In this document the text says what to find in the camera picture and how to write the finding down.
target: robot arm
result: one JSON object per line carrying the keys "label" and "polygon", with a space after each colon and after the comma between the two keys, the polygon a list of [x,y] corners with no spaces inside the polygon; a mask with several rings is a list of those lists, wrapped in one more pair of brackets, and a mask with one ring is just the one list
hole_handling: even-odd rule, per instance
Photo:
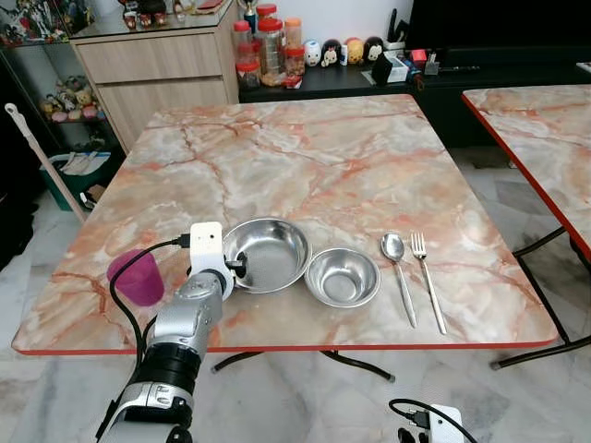
{"label": "robot arm", "polygon": [[222,318],[222,300],[234,287],[220,223],[191,227],[190,257],[191,275],[158,314],[138,371],[97,434],[101,443],[192,441],[195,380],[210,332]]}

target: large metal bowl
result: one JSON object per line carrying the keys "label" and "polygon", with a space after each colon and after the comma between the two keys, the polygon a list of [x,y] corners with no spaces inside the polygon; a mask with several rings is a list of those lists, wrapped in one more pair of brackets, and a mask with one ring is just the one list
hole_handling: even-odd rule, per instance
{"label": "large metal bowl", "polygon": [[249,293],[272,293],[299,279],[312,257],[304,233],[291,222],[263,217],[238,224],[223,238],[226,260],[247,256],[247,273],[236,286]]}
{"label": "large metal bowl", "polygon": [[365,254],[349,247],[334,247],[312,258],[306,285],[326,305],[358,307],[371,300],[380,288],[380,270]]}

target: fork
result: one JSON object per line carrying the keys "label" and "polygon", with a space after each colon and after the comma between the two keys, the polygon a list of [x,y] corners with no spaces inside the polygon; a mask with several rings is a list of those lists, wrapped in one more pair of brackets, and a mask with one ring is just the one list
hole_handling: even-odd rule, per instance
{"label": "fork", "polygon": [[425,237],[423,233],[410,233],[410,247],[413,251],[413,255],[421,262],[423,270],[425,271],[425,278],[427,279],[428,293],[431,296],[431,304],[433,305],[433,311],[435,311],[435,318],[437,319],[437,326],[440,328],[440,333],[445,335],[447,330],[445,328],[445,322],[443,321],[443,315],[441,314],[440,302],[435,294],[435,288],[431,281],[431,276],[428,274],[427,263],[427,249],[425,248]]}

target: metal spoon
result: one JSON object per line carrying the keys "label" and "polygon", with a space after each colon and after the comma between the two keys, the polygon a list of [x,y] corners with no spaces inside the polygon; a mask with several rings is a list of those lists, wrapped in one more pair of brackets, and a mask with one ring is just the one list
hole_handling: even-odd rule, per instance
{"label": "metal spoon", "polygon": [[404,243],[402,238],[397,233],[386,233],[381,237],[381,252],[394,263],[398,264],[398,278],[400,279],[400,286],[403,292],[404,308],[413,328],[416,328],[415,309],[413,308],[413,301],[410,299],[410,293],[406,286],[403,269],[400,265],[400,260],[404,255]]}

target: glass jar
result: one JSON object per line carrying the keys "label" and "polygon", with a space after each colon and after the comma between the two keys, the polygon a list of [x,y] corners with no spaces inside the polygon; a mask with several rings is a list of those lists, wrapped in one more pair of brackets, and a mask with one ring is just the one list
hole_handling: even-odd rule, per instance
{"label": "glass jar", "polygon": [[250,25],[246,20],[236,21],[234,23],[232,43],[234,44],[234,59],[236,63],[248,63],[255,60],[252,32],[250,32]]}
{"label": "glass jar", "polygon": [[259,20],[277,18],[277,5],[274,3],[262,3],[257,6],[257,15],[259,16]]}
{"label": "glass jar", "polygon": [[250,63],[236,63],[238,88],[241,90],[255,90],[260,87],[260,65],[258,61]]}
{"label": "glass jar", "polygon": [[302,45],[302,20],[295,17],[285,20],[285,39],[288,48],[299,48]]}
{"label": "glass jar", "polygon": [[263,85],[279,86],[285,78],[285,35],[283,23],[277,18],[259,20],[260,81]]}
{"label": "glass jar", "polygon": [[288,77],[304,75],[304,46],[285,49],[285,73]]}

